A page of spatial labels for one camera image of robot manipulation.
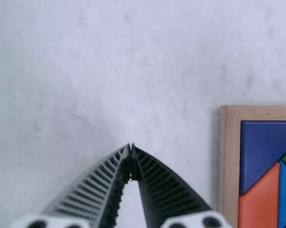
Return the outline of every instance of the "screw hole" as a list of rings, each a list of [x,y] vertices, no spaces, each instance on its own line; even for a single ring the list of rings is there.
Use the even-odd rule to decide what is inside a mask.
[[[219,228],[219,227],[221,227],[221,223],[218,221],[218,219],[216,219],[214,217],[206,217],[203,220],[203,225],[206,228]]]
[[[32,222],[27,228],[45,228],[47,223],[42,220]]]
[[[181,223],[173,223],[170,225],[169,228],[186,228],[186,227]]]
[[[68,226],[66,228],[81,228],[79,225],[71,225],[71,226]]]

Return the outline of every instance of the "tangram puzzle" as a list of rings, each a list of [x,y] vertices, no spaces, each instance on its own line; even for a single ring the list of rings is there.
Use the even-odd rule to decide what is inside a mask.
[[[219,210],[234,227],[286,228],[285,112],[286,106],[222,108]]]

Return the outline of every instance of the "white surface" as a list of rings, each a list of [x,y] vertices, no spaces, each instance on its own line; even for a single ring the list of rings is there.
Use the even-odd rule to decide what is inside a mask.
[[[205,218],[213,218],[218,221],[221,228],[233,228],[219,212],[207,210],[199,213],[193,213],[183,216],[177,216],[167,219],[161,228],[171,228],[174,224],[182,224],[186,228],[205,228]]]
[[[223,104],[286,104],[286,0],[0,0],[0,228],[128,142],[216,208]]]

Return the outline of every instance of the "white tabletop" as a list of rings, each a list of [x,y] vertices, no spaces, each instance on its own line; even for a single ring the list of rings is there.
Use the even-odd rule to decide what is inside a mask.
[[[286,0],[0,0],[0,228],[132,142],[216,208],[223,104],[286,104]]]

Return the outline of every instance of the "wooden frame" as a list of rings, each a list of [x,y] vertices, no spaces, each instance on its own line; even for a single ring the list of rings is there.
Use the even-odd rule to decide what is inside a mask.
[[[220,116],[219,212],[238,227],[240,130],[243,120],[286,121],[283,105],[224,105]]]

